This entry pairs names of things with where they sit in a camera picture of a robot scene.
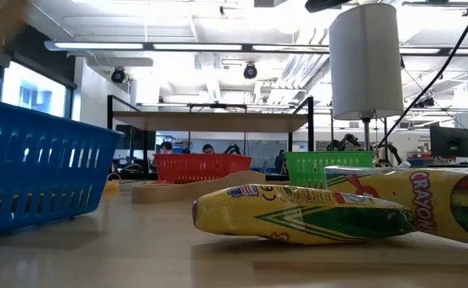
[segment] yellow crayon box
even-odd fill
[[[362,195],[294,186],[244,185],[193,204],[196,228],[300,244],[357,242],[414,231],[404,206]]]
[[[417,230],[468,243],[468,168],[325,168],[329,190],[385,199],[413,211]]]

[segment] security camera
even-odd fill
[[[246,64],[246,68],[244,68],[244,78],[255,79],[255,77],[257,77],[257,68],[255,68],[255,64]]]
[[[127,76],[125,74],[125,67],[116,67],[114,72],[111,75],[111,81],[114,83],[125,83],[127,81]]]

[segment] green chevron logo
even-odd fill
[[[414,230],[409,215],[395,209],[297,206],[256,219],[339,242],[386,238]]]

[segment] green plastic basket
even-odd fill
[[[326,188],[324,167],[372,167],[373,151],[325,151],[286,153],[292,186]]]

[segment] red plastic basket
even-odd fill
[[[251,157],[236,154],[156,154],[159,181],[185,184],[249,171]]]

